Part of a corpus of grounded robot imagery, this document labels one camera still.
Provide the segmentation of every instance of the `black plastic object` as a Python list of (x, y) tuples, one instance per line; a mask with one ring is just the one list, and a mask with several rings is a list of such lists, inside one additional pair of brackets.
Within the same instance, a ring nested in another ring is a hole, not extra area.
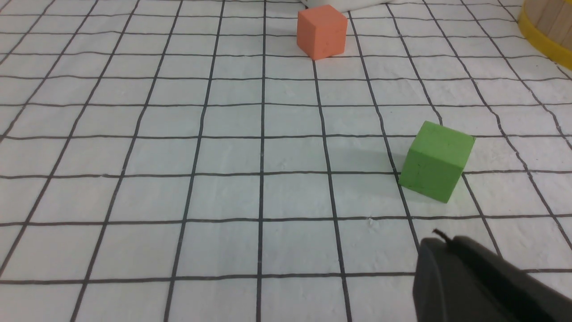
[(572, 322), (572, 300), (473, 241), (421, 240), (413, 285), (418, 322)]

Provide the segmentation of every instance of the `white square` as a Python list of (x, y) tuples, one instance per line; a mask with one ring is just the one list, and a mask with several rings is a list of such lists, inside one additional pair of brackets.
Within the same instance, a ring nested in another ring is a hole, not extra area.
[[(218, 27), (219, 20), (216, 21), (215, 26)], [(221, 35), (252, 35), (258, 36), (264, 33), (264, 19), (263, 18), (224, 18), (221, 27)]]
[(353, 31), (352, 22), (357, 34), (360, 36), (398, 36), (392, 18), (352, 19), (352, 21), (348, 23), (348, 30), (351, 31)]
[(469, 135), (501, 135), (496, 117), (484, 106), (437, 107), (443, 125)]
[(207, 80), (159, 79), (153, 87), (150, 104), (155, 105), (203, 105)]
[(168, 282), (89, 284), (77, 321), (159, 321), (168, 293)]
[(264, 100), (271, 104), (316, 105), (314, 81), (266, 80)]
[(4, 139), (0, 144), (0, 174), (49, 175), (65, 140)]
[(262, 321), (347, 321), (339, 277), (262, 281)]
[(191, 222), (185, 227), (178, 276), (256, 274), (258, 223)]
[(0, 52), (2, 53), (11, 52), (12, 49), (20, 42), (21, 38), (22, 36), (19, 34), (0, 34)]
[(210, 84), (209, 104), (260, 104), (261, 80), (213, 80)]
[(525, 80), (543, 80), (552, 77), (566, 77), (559, 66), (545, 57), (509, 58), (509, 64), (518, 76)]
[(569, 80), (527, 81), (526, 85), (542, 103), (572, 103), (572, 82)]
[(531, 170), (572, 170), (572, 150), (564, 138), (511, 137), (510, 142)]
[[(210, 63), (212, 62), (211, 57), (201, 57), (207, 58), (208, 62), (205, 62), (205, 67), (209, 68), (210, 73)], [(268, 76), (268, 64), (267, 57), (266, 60), (266, 76)], [(218, 56), (215, 59), (213, 77), (214, 78), (262, 78), (262, 57), (225, 57)], [(200, 72), (193, 72), (190, 75), (198, 75)]]
[(131, 17), (127, 29), (127, 33), (143, 33), (143, 34), (169, 34), (174, 24), (174, 17), (152, 17), (134, 15)]
[(484, 215), (548, 215), (525, 173), (467, 175)]
[(485, 37), (449, 38), (459, 57), (500, 57), (493, 42)]
[(74, 136), (132, 136), (140, 114), (139, 106), (88, 106), (77, 124)]
[(520, 56), (537, 56), (538, 50), (533, 47), (528, 40), (517, 37), (495, 38), (493, 39), (499, 50), (504, 56), (520, 57)]
[(99, 226), (28, 226), (2, 278), (82, 280), (100, 230)]
[[(182, 4), (181, 15), (186, 3)], [(177, 2), (157, 2), (155, 0), (139, 1), (139, 5), (135, 9), (135, 14), (158, 14), (158, 15), (176, 15), (179, 7)]]
[(508, 135), (558, 135), (553, 116), (541, 106), (493, 107)]
[(428, 105), (384, 106), (379, 108), (379, 112), (383, 117), (383, 126), (387, 135), (417, 135), (425, 121), (439, 123), (437, 114)]
[(572, 174), (535, 173), (533, 178), (554, 214), (570, 213), (572, 199), (568, 192), (572, 189)]
[(431, 219), (433, 216), (478, 216), (475, 202), (472, 200), (467, 185), (460, 179), (457, 182), (449, 202), (443, 203), (409, 189), (403, 189), (407, 207), (413, 217)]
[(0, 104), (22, 105), (26, 103), (40, 82), (41, 80), (0, 78)]
[(259, 55), (263, 53), (262, 40), (262, 36), (219, 36), (216, 53), (217, 55)]
[(1, 76), (45, 77), (57, 56), (9, 55), (0, 65)]
[(104, 77), (154, 77), (160, 58), (159, 56), (113, 56)]
[(207, 56), (172, 56), (167, 55), (161, 63), (159, 77), (197, 77), (209, 78), (212, 57)]
[[(335, 64), (338, 60), (327, 60)], [(314, 79), (312, 60), (307, 57), (266, 57), (265, 76), (269, 78)]]
[(263, 274), (339, 273), (332, 221), (266, 222)]
[(201, 113), (202, 107), (198, 106), (149, 106), (141, 119), (138, 136), (155, 138), (197, 136)]
[(117, 46), (118, 54), (162, 54), (168, 35), (124, 34)]
[(465, 171), (524, 170), (505, 138), (477, 138)]
[(101, 54), (64, 55), (61, 56), (50, 76), (99, 77), (108, 61), (109, 56)]
[(439, 26), (448, 37), (486, 37), (476, 21), (439, 21)]
[(418, 80), (371, 81), (380, 105), (427, 104), (427, 97)]
[(101, 1), (98, 2), (92, 11), (92, 15), (103, 14), (129, 14), (135, 10), (135, 3), (129, 2), (116, 2), (116, 1)]
[(502, 58), (462, 58), (462, 61), (473, 78), (517, 78)]
[(383, 134), (375, 107), (327, 107), (323, 115), (327, 135)]
[(7, 321), (64, 321), (72, 316), (80, 289), (80, 284), (3, 285), (0, 311)]
[[(70, 50), (72, 45), (74, 45), (75, 40), (78, 39), (80, 35), (74, 38), (70, 46), (67, 48), (67, 52)], [(15, 54), (60, 54), (63, 49), (72, 38), (70, 34), (28, 34), (26, 35), (22, 42), (14, 49)]]
[(569, 269), (572, 252), (552, 218), (489, 219), (506, 261), (520, 269)]
[(44, 15), (31, 29), (31, 33), (75, 33), (83, 17)]
[(429, 10), (437, 20), (448, 20), (455, 17), (457, 20), (473, 20), (471, 13), (464, 6), (441, 4), (429, 5)]
[(53, 105), (85, 104), (96, 83), (96, 79), (50, 78), (43, 82), (30, 102)]
[(328, 138), (332, 171), (392, 172), (383, 138)]
[(169, 317), (185, 321), (256, 320), (256, 280), (177, 281)]
[(260, 178), (257, 175), (196, 176), (188, 218), (258, 218), (259, 204)]
[(322, 135), (318, 107), (265, 105), (264, 135)]
[(365, 57), (370, 79), (417, 78), (411, 61), (404, 57)]
[(530, 91), (517, 80), (477, 80), (476, 85), (484, 100), (491, 105), (538, 104)]
[(213, 17), (178, 17), (174, 34), (212, 34), (219, 29), (219, 19)]
[(356, 321), (415, 321), (412, 276), (348, 278), (352, 318)]
[(170, 277), (180, 231), (181, 225), (108, 226), (91, 278)]
[(415, 57), (413, 63), (422, 79), (468, 77), (463, 65), (455, 57)]
[(558, 119), (560, 129), (564, 134), (572, 134), (572, 105), (546, 106)]
[(359, 36), (359, 42), (364, 56), (407, 56), (399, 38)]
[(111, 221), (182, 220), (189, 178), (125, 178)]
[(102, 54), (111, 54), (113, 52), (113, 49), (116, 47), (118, 40), (119, 40), (119, 35), (117, 33), (78, 34), (74, 36), (70, 45), (67, 47), (65, 53), (77, 54), (85, 52), (96, 52)]
[(199, 173), (260, 172), (259, 139), (203, 139), (198, 155)]
[(137, 139), (126, 174), (190, 174), (196, 139)]
[(264, 171), (326, 171), (322, 138), (264, 141)]
[(437, 36), (442, 37), (443, 34), (437, 24), (433, 20), (414, 20), (414, 19), (402, 19), (396, 18), (397, 26), (399, 27), (399, 32), (402, 36), (417, 36), (417, 37), (430, 37)]
[(337, 216), (405, 216), (405, 209), (394, 175), (333, 175), (333, 194)]
[(67, 137), (80, 114), (81, 106), (44, 107), (28, 105), (14, 127), (10, 136), (25, 138), (32, 136)]
[(212, 55), (215, 50), (215, 41), (216, 36), (176, 34), (171, 36), (166, 53)]
[(403, 219), (341, 221), (347, 273), (414, 272), (417, 249)]
[(33, 222), (102, 222), (117, 179), (52, 179), (34, 212)]
[(483, 101), (470, 80), (425, 81), (425, 87), (435, 105), (480, 105)]
[(95, 1), (55, 1), (46, 11), (46, 14), (56, 15), (85, 15), (96, 4)]
[(0, 179), (0, 208), (4, 209), (0, 221), (25, 221), (45, 182), (38, 178)]
[(320, 80), (321, 103), (324, 105), (372, 105), (372, 93), (365, 80)]
[(57, 175), (118, 175), (131, 139), (73, 139), (58, 166)]
[(332, 201), (325, 174), (264, 177), (264, 218), (331, 218)]
[(88, 17), (80, 28), (80, 33), (121, 33), (129, 15)]
[(453, 55), (447, 40), (443, 37), (403, 37), (412, 56)]
[(204, 136), (260, 136), (261, 110), (260, 105), (208, 107), (202, 134)]

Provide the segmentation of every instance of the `white object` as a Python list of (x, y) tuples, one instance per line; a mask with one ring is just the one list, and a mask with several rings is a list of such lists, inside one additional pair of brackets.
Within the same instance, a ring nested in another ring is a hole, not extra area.
[(390, 0), (300, 0), (308, 8), (331, 5), (339, 12), (357, 10), (380, 3), (386, 3)]

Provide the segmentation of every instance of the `grid mat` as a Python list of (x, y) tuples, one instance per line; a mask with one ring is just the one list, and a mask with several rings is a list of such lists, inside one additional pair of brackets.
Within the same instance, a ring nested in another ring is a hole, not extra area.
[[(572, 72), (521, 0), (0, 3), (4, 321), (415, 321), (419, 241), (468, 235), (572, 296)], [(475, 135), (444, 205), (422, 122)]]

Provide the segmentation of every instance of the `wooden container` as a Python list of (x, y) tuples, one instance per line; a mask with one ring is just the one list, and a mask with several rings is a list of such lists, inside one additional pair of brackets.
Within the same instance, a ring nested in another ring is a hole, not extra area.
[(518, 26), (536, 49), (572, 69), (572, 0), (526, 0)]

